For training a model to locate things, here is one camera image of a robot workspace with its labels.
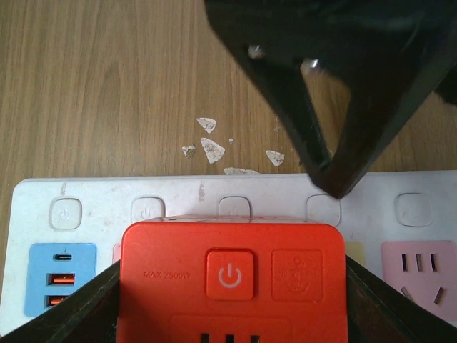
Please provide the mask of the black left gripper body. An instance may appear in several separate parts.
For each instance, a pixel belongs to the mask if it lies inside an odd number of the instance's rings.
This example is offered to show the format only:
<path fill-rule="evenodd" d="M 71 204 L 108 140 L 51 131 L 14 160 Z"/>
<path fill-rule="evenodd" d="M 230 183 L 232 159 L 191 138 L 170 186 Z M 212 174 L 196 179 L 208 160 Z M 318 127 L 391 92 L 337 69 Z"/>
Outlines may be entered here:
<path fill-rule="evenodd" d="M 350 84 L 377 62 L 392 62 L 422 34 L 456 21 L 455 1 L 205 1 L 210 27 L 270 104 L 301 88 L 267 76 L 316 59 Z"/>

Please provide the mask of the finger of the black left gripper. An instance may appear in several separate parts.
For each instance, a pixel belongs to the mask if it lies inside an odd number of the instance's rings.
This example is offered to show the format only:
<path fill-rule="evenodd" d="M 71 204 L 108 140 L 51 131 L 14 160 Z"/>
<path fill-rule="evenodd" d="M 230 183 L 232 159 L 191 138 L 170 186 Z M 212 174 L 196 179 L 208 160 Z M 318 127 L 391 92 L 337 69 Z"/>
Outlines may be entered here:
<path fill-rule="evenodd" d="M 321 188 L 340 199 L 361 180 L 431 92 L 456 104 L 456 33 L 419 34 L 406 48 L 374 46 L 349 85 L 338 148 Z"/>
<path fill-rule="evenodd" d="M 228 45 L 228 50 L 275 111 L 311 181 L 320 189 L 330 189 L 324 170 L 331 158 L 300 64 L 294 59 L 285 63 L 252 59 L 247 47 L 237 44 Z"/>

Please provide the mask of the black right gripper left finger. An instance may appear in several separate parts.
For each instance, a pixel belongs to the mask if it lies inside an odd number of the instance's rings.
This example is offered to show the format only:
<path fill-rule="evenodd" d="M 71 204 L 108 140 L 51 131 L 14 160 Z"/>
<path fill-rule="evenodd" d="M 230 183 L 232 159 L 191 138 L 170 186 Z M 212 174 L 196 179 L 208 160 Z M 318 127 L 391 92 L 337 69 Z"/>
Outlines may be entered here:
<path fill-rule="evenodd" d="M 1 338 L 2 342 L 115 342 L 120 262 L 62 303 Z"/>

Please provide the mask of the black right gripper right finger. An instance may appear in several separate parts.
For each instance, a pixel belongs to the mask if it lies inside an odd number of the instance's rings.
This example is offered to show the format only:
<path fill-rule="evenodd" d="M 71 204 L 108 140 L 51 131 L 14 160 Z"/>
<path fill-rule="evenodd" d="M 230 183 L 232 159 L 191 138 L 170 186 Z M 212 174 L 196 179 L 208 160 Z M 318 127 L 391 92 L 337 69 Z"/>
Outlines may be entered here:
<path fill-rule="evenodd" d="M 346 257 L 349 342 L 455 342 L 456 328 Z"/>

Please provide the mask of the red socket cube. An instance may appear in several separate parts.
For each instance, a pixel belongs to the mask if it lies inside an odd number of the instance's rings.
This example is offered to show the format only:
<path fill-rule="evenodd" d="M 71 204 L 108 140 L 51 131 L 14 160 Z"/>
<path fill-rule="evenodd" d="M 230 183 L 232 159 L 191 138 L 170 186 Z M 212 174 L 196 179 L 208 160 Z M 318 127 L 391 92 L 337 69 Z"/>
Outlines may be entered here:
<path fill-rule="evenodd" d="M 327 224 L 162 219 L 121 241 L 118 342 L 347 342 L 345 243 Z"/>

